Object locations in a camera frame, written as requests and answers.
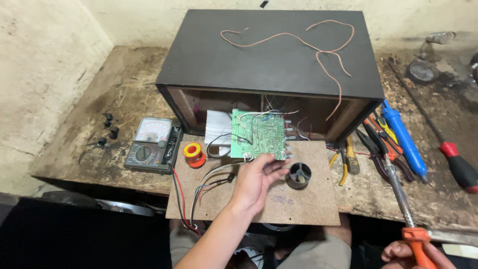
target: wooden speaker box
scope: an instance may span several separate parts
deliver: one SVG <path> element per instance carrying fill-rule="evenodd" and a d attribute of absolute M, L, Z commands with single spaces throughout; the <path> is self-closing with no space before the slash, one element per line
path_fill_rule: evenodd
<path fill-rule="evenodd" d="M 324 22 L 306 29 L 318 22 Z M 323 51 L 319 53 L 290 33 Z M 339 86 L 325 70 L 340 83 Z M 188 134 L 204 135 L 206 111 L 282 112 L 302 135 L 344 141 L 384 100 L 361 11 L 189 10 L 156 80 Z M 341 103 L 336 108 L 339 98 Z"/>

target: green circuit board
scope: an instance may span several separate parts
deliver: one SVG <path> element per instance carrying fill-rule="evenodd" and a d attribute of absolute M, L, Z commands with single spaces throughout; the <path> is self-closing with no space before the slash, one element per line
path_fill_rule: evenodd
<path fill-rule="evenodd" d="M 232 135 L 231 157 L 255 158 L 261 153 L 274 153 L 276 160 L 286 160 L 284 120 L 281 115 L 246 114 L 238 121 L 238 117 L 244 113 L 247 112 L 238 109 L 232 111 L 232 133 L 248 139 L 252 144 Z"/>

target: white wall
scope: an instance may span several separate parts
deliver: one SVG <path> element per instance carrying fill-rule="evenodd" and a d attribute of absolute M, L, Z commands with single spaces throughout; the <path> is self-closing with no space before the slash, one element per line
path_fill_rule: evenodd
<path fill-rule="evenodd" d="M 261 9 L 262 0 L 82 0 L 115 45 L 169 47 L 188 9 Z M 363 11 L 375 51 L 416 49 L 432 32 L 455 31 L 447 47 L 478 43 L 476 0 L 270 0 L 266 10 Z"/>
<path fill-rule="evenodd" d="M 30 161 L 113 43 L 78 0 L 3 0 L 0 19 L 0 191 L 32 195 Z"/>

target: red and black screwdriver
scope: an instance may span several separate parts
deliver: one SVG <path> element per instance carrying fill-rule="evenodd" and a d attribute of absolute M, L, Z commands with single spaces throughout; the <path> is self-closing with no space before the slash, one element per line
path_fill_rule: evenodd
<path fill-rule="evenodd" d="M 446 142 L 441 132 L 438 130 L 435 124 L 433 124 L 428 114 L 425 112 L 425 110 L 415 98 L 410 88 L 408 88 L 407 84 L 405 84 L 405 81 L 403 81 L 402 76 L 395 70 L 393 64 L 390 61 L 389 66 L 397 76 L 402 86 L 408 92 L 413 102 L 416 104 L 418 110 L 420 110 L 422 115 L 425 117 L 426 121 L 435 133 L 436 138 L 438 138 L 438 140 L 440 141 L 441 145 L 438 149 L 443 153 L 443 155 L 445 155 L 446 159 L 448 160 L 448 165 L 450 166 L 451 173 L 458 185 L 460 185 L 460 187 L 468 193 L 478 193 L 477 171 L 467 161 L 465 161 L 465 159 L 460 156 L 458 150 L 456 149 L 455 143 Z"/>

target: orange solder spool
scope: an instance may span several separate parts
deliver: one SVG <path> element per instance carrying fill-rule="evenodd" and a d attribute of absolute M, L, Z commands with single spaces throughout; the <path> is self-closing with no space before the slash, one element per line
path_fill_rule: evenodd
<path fill-rule="evenodd" d="M 200 168 L 206 163 L 206 155 L 201 151 L 201 145 L 196 142 L 187 144 L 184 147 L 183 154 L 192 168 Z"/>

